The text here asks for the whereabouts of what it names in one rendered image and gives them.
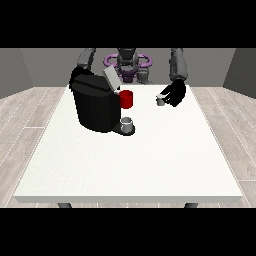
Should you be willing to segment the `black coffee machine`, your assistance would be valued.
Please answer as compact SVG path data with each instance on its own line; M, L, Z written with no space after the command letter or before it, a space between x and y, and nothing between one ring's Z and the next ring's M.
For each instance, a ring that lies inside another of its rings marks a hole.
M120 97L111 90L104 76L78 75L70 85L79 122L85 128L101 133L116 132L123 136L135 133L121 124Z

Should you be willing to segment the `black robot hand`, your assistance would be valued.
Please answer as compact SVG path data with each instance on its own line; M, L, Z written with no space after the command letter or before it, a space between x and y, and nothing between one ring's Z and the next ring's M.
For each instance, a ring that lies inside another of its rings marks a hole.
M82 68L82 67L76 67L73 69L72 73L71 73L71 77L69 80L69 84L72 84L75 80L75 78L79 75L92 75L92 72L90 70L88 70L87 68Z
M185 82L181 79L177 79L168 85L160 94L165 96L163 99L165 104L170 104L171 106L176 107L185 97Z

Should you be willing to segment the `red pod holder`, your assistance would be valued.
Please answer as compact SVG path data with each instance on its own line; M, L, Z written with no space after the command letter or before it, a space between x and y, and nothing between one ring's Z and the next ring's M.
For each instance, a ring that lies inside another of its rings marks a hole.
M133 106L133 92L130 90L122 90L119 93L120 107L123 109L129 109Z

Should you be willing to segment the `small grey cup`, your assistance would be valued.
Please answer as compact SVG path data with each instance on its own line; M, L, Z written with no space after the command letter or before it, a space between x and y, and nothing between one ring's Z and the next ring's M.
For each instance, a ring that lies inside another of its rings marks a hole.
M129 133L133 129L133 121L130 117L123 117L120 120L121 123L121 131L124 133Z

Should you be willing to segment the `pale grey machine lid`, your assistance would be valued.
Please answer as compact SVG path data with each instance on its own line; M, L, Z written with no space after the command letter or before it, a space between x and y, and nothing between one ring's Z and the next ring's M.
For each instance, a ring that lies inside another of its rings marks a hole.
M113 66L109 66L109 67L105 68L103 70L103 75L107 79L107 81L113 91L116 91L120 87L121 81L120 81Z

